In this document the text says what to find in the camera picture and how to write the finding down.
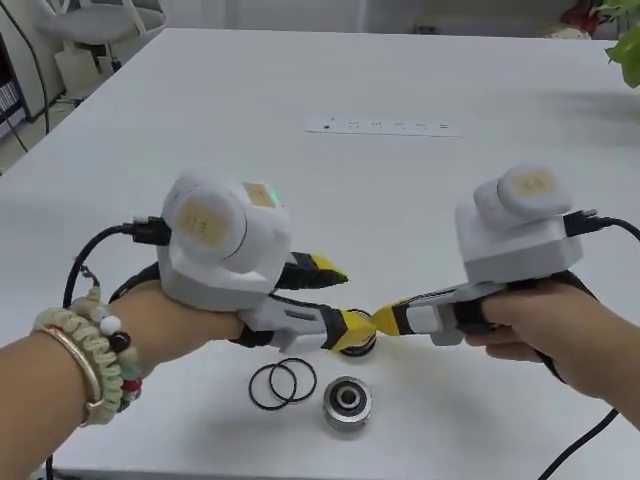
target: connector plug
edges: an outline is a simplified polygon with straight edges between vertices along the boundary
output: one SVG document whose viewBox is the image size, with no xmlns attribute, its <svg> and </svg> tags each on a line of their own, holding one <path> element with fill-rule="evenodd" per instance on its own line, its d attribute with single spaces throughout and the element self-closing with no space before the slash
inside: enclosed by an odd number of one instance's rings
<svg viewBox="0 0 640 480">
<path fill-rule="evenodd" d="M 134 218 L 127 226 L 135 243 L 163 247 L 171 240 L 171 228 L 160 217 Z"/>
<path fill-rule="evenodd" d="M 578 210 L 565 215 L 563 219 L 567 237 L 597 232 L 608 226 L 602 218 L 598 217 L 596 210 Z"/>
</svg>

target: table surface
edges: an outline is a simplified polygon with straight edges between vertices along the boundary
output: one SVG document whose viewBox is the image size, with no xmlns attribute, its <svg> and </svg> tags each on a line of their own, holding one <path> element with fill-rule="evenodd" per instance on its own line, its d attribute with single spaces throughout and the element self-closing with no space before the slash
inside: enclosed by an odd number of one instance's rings
<svg viewBox="0 0 640 480">
<path fill-rule="evenodd" d="M 72 257 L 93 234 L 158 213 L 185 168 L 276 186 L 295 249 L 326 254 L 351 275 L 298 298 L 342 307 L 373 310 L 464 280 L 454 205 L 519 162 L 556 167 L 576 207 L 640 223 L 640 97 L 607 65 L 606 46 L 167 30 L 0 178 L 0 342 L 60 303 Z M 307 117 L 332 115 L 446 121 L 463 137 L 303 131 Z M 638 245 L 615 231 L 584 244 L 576 272 L 638 319 Z M 110 291 L 153 258 L 113 239 L 89 265 Z M 79 431 L 56 463 L 219 477 L 532 479 L 607 411 L 538 365 L 381 338 L 359 362 L 309 355 L 318 392 L 263 412 L 247 383 L 278 358 L 218 343 L 163 366 L 137 405 Z M 374 395 L 370 424 L 351 438 L 321 413 L 323 388 L 342 374 Z M 557 478 L 636 479 L 639 450 L 640 435 L 618 420 Z"/>
</svg>

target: metal bearing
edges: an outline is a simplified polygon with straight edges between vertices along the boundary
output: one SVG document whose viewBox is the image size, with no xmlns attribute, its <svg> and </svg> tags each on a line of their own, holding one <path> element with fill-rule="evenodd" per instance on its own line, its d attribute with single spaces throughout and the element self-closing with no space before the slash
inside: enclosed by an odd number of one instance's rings
<svg viewBox="0 0 640 480">
<path fill-rule="evenodd" d="M 324 391 L 324 415 L 339 431 L 354 432 L 365 426 L 371 416 L 373 397 L 369 387 L 354 377 L 339 377 Z"/>
<path fill-rule="evenodd" d="M 358 310 L 354 308 L 349 311 L 357 313 L 363 316 L 364 318 L 371 318 L 371 315 L 368 312 L 365 312 L 364 310 Z M 364 357 L 365 355 L 369 354 L 371 350 L 373 350 L 373 347 L 375 346 L 376 346 L 376 336 L 375 334 L 373 334 L 369 338 L 367 338 L 364 342 L 358 345 L 352 345 L 350 347 L 345 348 L 344 350 L 340 350 L 340 353 L 346 357 Z"/>
</svg>

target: hand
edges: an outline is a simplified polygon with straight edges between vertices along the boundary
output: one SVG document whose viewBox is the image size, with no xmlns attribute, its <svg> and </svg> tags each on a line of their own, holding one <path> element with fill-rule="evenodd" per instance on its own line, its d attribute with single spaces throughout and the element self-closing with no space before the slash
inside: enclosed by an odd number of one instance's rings
<svg viewBox="0 0 640 480">
<path fill-rule="evenodd" d="M 110 306 L 140 354 L 144 375 L 211 340 L 235 339 L 243 324 L 233 313 L 213 313 L 180 305 L 162 293 L 159 281 L 143 283 Z"/>
<path fill-rule="evenodd" d="M 640 367 L 640 329 L 587 294 L 547 283 L 531 291 L 505 293 L 483 303 L 486 318 L 501 325 L 469 336 L 495 358 L 539 361 L 550 356 L 560 377 L 585 395 L 611 396 L 632 381 Z"/>
</svg>

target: ball bearing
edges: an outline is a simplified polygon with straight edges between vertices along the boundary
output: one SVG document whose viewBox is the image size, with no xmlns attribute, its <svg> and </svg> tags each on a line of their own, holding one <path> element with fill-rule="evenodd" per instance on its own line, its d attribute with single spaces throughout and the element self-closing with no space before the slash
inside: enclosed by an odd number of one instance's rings
<svg viewBox="0 0 640 480">
<path fill-rule="evenodd" d="M 373 399 L 369 387 L 354 377 L 339 377 L 324 391 L 324 415 L 329 425 L 342 432 L 365 426 L 371 416 Z"/>
</svg>

